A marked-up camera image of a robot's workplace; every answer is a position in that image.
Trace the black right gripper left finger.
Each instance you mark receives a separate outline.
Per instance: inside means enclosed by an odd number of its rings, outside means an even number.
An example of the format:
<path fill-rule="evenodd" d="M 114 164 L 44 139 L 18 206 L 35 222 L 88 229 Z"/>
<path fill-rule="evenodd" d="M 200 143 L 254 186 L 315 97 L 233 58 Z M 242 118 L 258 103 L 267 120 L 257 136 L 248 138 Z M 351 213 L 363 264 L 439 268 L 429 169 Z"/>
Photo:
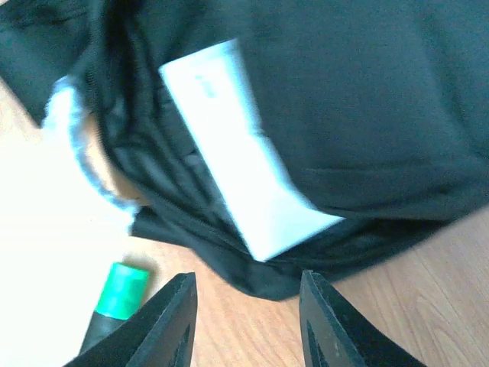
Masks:
<path fill-rule="evenodd" d="M 177 274 L 126 321 L 93 313 L 79 355 L 66 365 L 189 367 L 196 315 L 196 276 Z"/>

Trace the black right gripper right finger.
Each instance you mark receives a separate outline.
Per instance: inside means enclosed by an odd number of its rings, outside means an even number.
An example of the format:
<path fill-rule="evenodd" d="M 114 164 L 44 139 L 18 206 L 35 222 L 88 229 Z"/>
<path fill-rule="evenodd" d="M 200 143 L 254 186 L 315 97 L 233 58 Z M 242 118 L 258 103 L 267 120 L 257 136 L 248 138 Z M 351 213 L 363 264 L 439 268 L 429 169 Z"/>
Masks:
<path fill-rule="evenodd" d="M 305 366 L 422 366 L 386 337 L 323 276 L 304 271 L 300 329 Z"/>

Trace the black student backpack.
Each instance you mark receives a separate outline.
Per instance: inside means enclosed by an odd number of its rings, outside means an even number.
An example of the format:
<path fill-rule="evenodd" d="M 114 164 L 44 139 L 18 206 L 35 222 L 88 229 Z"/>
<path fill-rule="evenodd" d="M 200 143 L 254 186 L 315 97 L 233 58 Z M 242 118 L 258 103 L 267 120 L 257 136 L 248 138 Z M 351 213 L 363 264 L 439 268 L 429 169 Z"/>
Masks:
<path fill-rule="evenodd" d="M 255 261 L 157 68 L 227 36 L 293 183 L 345 222 Z M 191 248 L 231 286 L 284 300 L 488 204 L 486 1 L 9 1 L 1 76 L 40 121 L 68 73 L 111 162 L 148 204 L 133 236 Z"/>

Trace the grey book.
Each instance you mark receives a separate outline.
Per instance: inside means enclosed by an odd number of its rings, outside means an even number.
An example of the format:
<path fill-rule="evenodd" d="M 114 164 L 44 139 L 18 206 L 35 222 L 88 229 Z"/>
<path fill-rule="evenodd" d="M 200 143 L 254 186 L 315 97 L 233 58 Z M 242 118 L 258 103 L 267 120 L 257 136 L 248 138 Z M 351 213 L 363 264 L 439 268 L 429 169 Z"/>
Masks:
<path fill-rule="evenodd" d="M 341 222 L 291 183 L 261 131 L 236 40 L 166 63 L 159 72 L 254 260 L 268 261 Z"/>

